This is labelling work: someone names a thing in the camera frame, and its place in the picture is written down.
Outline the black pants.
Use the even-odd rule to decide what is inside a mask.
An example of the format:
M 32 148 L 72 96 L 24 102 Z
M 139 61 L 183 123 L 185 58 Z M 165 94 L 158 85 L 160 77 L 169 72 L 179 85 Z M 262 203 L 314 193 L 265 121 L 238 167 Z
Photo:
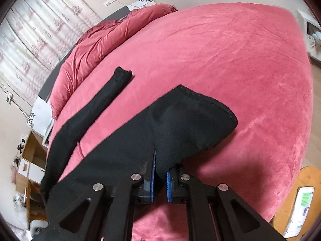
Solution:
M 93 99 L 54 136 L 40 184 L 48 221 L 93 184 L 110 186 L 142 172 L 149 154 L 156 154 L 156 172 L 164 178 L 175 164 L 215 147 L 237 127 L 238 120 L 226 105 L 178 85 L 101 141 L 63 176 L 77 144 L 131 78 L 130 71 L 116 68 Z

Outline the wooden desk with drawers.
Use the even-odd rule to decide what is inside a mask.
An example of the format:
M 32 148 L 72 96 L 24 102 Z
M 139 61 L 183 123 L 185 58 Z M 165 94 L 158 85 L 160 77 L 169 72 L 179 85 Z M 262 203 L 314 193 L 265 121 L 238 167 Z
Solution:
M 30 132 L 22 150 L 16 174 L 16 191 L 23 195 L 27 208 L 27 223 L 46 221 L 47 216 L 40 196 L 40 183 L 45 174 L 47 148 L 42 138 Z

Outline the white floral nightstand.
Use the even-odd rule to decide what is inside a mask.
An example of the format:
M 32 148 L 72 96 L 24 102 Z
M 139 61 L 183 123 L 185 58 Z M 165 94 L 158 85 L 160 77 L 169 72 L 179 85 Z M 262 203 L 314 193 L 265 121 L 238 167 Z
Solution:
M 127 7 L 130 11 L 133 11 L 135 9 L 150 7 L 155 4 L 156 2 L 154 0 L 137 0 L 136 2 L 129 4 Z
M 54 125 L 50 103 L 38 96 L 29 114 L 27 125 L 42 137 L 41 144 L 48 147 Z

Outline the smartphone with lit screen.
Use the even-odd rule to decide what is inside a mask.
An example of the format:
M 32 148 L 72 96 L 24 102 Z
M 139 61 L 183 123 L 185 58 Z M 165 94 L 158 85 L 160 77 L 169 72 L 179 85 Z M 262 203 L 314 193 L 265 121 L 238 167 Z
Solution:
M 298 188 L 292 214 L 283 234 L 286 239 L 299 235 L 309 212 L 313 193 L 314 187 L 312 186 Z

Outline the wooden stool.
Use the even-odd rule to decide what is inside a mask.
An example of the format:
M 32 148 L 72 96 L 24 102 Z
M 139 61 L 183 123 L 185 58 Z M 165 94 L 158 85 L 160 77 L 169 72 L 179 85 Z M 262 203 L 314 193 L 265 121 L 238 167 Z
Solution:
M 272 220 L 286 240 L 300 240 L 320 215 L 320 170 L 302 168 L 285 202 Z

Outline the pink velvet bed cover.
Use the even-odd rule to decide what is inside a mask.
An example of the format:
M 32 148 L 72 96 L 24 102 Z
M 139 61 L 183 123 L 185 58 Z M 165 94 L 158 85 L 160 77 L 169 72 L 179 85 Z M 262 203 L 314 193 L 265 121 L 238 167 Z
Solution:
M 300 170 L 312 119 L 310 61 L 289 11 L 208 4 L 152 21 L 108 54 L 71 95 L 54 119 L 50 146 L 118 67 L 132 73 L 129 84 L 87 130 L 63 176 L 118 128 L 183 85 L 226 105 L 238 124 L 218 145 L 180 163 L 192 178 L 225 183 L 262 219 L 273 218 Z M 188 238 L 183 207 L 165 201 L 166 177 L 156 172 L 154 204 L 140 208 L 133 240 Z

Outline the dark grey headboard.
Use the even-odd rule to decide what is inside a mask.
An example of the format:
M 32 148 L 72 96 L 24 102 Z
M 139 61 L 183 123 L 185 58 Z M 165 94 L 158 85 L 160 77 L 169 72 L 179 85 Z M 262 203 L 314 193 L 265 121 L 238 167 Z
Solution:
M 127 6 L 121 7 L 116 12 L 112 13 L 108 17 L 104 18 L 101 22 L 105 21 L 113 21 L 113 20 L 122 20 L 125 18 L 131 11 Z M 57 79 L 57 76 L 59 74 L 60 68 L 65 62 L 65 60 L 68 58 L 68 56 L 71 54 L 73 49 L 75 48 L 75 45 L 71 47 L 71 49 L 63 56 L 61 61 L 56 65 L 56 67 L 53 69 L 51 74 L 48 76 L 47 80 L 45 81 L 44 85 L 40 89 L 40 92 L 38 93 L 38 97 L 42 99 L 43 101 L 47 102 L 50 98 L 50 94 L 52 91 L 52 88 L 54 86 L 54 83 Z

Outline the red folded duvet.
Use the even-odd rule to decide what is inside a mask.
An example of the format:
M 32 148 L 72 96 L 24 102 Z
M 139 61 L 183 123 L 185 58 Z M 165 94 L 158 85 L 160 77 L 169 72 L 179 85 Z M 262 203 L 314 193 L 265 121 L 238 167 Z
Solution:
M 86 31 L 61 65 L 54 82 L 50 95 L 52 118 L 58 118 L 71 95 L 108 54 L 152 21 L 176 11 L 173 5 L 156 4 L 135 9 L 122 20 L 101 22 Z

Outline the patterned white curtain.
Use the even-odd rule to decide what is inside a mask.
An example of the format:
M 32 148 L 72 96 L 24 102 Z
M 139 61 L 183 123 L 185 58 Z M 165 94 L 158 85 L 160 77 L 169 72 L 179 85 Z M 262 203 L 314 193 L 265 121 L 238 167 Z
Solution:
M 1 23 L 1 78 L 29 104 L 101 18 L 83 0 L 17 0 Z

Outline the white cabinet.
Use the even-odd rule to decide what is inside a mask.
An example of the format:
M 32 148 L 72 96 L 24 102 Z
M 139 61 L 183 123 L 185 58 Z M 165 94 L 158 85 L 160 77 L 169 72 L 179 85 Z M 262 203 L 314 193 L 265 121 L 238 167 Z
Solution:
M 303 32 L 308 55 L 320 63 L 320 24 L 301 10 L 297 10 L 296 19 Z

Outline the white wall socket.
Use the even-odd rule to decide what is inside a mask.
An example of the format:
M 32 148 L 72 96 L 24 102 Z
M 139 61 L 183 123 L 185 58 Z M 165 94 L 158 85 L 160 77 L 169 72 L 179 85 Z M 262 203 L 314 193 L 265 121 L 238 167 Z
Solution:
M 114 2 L 117 2 L 118 0 L 107 0 L 105 2 L 103 2 L 103 5 L 105 7 L 109 6 L 110 4 L 114 3 Z

